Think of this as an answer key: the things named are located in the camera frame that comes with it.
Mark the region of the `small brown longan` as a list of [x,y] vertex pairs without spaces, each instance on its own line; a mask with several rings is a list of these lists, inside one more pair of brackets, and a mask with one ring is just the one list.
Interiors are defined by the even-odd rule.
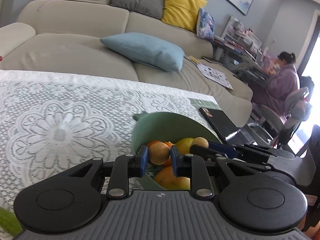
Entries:
[[203,137],[196,137],[192,143],[191,146],[193,145],[198,145],[204,148],[208,148],[209,147],[209,142],[207,139],[203,138]]
[[168,158],[168,149],[164,142],[153,144],[149,148],[149,161],[155,165],[163,165]]

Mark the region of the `yellow-green pear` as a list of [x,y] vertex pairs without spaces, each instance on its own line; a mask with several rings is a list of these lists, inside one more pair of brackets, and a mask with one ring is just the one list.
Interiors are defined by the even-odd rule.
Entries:
[[154,177],[154,181],[166,190],[190,190],[190,179],[176,177],[172,166],[161,169]]
[[190,153],[190,147],[193,143],[194,138],[183,138],[176,142],[175,146],[181,155],[186,155]]

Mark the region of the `small brown longan front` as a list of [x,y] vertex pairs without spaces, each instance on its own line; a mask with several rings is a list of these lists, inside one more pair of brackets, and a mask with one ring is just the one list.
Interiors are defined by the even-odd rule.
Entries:
[[168,158],[168,149],[164,142],[153,144],[149,148],[149,161],[155,165],[163,165]]

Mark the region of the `orange tangerine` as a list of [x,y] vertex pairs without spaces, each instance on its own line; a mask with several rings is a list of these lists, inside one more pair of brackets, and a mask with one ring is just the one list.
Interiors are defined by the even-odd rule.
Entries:
[[171,166],[172,163],[171,163],[171,157],[170,157],[170,149],[171,149],[171,146],[174,146],[174,144],[170,141],[166,141],[165,144],[168,146],[168,158],[166,160],[166,162],[163,164],[163,166],[167,167],[167,166]]
[[153,144],[160,142],[159,140],[151,141],[147,144],[147,147],[150,148]]

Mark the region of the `green cucumber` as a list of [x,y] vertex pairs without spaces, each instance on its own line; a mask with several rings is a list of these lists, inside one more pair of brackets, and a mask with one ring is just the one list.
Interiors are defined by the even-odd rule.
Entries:
[[14,213],[1,207],[0,215],[1,229],[3,229],[6,233],[11,235],[12,237],[16,237],[23,231]]

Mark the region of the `black notebook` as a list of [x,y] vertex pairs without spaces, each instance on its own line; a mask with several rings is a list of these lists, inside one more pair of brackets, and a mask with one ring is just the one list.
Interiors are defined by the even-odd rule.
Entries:
[[200,108],[199,112],[205,118],[205,120],[208,122],[210,127],[214,130],[223,144],[243,145],[249,142],[241,131],[231,140],[225,140],[225,137],[240,128],[236,127],[235,124],[233,124],[231,119],[224,113],[224,111],[217,109]]

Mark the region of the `green plastic colander bowl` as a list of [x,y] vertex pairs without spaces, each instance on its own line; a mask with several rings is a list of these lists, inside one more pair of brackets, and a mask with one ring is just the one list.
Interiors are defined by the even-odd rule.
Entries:
[[[151,141],[170,141],[176,143],[183,138],[203,137],[210,142],[219,143],[217,136],[199,122],[176,113],[155,112],[135,114],[136,124],[131,135],[131,151],[137,153],[141,146]],[[155,175],[165,167],[149,164],[146,174],[138,181],[145,190],[165,191],[154,181]]]

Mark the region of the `green grid table mat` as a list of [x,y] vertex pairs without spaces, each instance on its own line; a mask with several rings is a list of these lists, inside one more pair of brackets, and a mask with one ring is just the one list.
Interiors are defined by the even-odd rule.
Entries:
[[208,108],[208,109],[221,110],[221,107],[216,102],[213,102],[213,101],[193,99],[193,98],[189,98],[189,101],[191,105],[194,106],[196,109]]

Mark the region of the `printed paper sheet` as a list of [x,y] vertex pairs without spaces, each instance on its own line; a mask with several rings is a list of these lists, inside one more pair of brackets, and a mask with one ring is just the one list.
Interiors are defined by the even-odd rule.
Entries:
[[204,77],[214,81],[215,83],[222,85],[225,88],[233,90],[233,87],[229,82],[229,80],[227,79],[225,73],[215,70],[201,63],[197,64],[197,68]]

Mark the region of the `white lace tablecloth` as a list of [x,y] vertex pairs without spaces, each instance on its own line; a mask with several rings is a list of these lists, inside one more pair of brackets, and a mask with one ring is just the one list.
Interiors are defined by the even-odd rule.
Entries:
[[1,207],[29,185],[94,157],[131,152],[133,116],[170,112],[205,121],[201,94],[88,75],[1,71]]

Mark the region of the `person in purple robe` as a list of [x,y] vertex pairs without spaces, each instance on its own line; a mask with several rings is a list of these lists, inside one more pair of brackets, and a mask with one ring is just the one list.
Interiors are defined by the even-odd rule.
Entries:
[[272,109],[279,116],[285,116],[285,101],[289,94],[300,89],[300,80],[295,67],[296,55],[286,51],[281,52],[276,59],[279,70],[269,71],[267,86],[257,83],[249,84],[253,92],[252,102]]

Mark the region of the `cluttered desk with shelf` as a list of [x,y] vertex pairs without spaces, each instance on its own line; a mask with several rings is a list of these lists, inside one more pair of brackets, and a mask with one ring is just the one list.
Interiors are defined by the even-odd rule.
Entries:
[[268,74],[263,69],[265,53],[261,42],[243,23],[231,16],[221,36],[215,36],[214,59],[244,82],[266,87]]

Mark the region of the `blue floral cushion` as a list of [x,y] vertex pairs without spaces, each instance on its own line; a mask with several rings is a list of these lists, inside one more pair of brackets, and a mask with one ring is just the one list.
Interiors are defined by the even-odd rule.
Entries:
[[200,7],[196,24],[197,37],[209,42],[214,42],[214,30],[215,23],[213,17]]

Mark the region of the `beige sofa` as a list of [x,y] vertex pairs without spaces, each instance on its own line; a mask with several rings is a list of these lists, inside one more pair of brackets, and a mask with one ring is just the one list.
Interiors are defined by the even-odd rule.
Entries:
[[237,127],[252,111],[252,90],[191,31],[126,9],[36,0],[1,28],[1,69],[140,81],[214,97]]

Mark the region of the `grey back cushion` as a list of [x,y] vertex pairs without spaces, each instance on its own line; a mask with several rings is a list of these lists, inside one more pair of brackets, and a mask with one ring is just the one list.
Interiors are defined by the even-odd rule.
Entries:
[[163,17],[163,0],[110,0],[109,5],[158,20]]

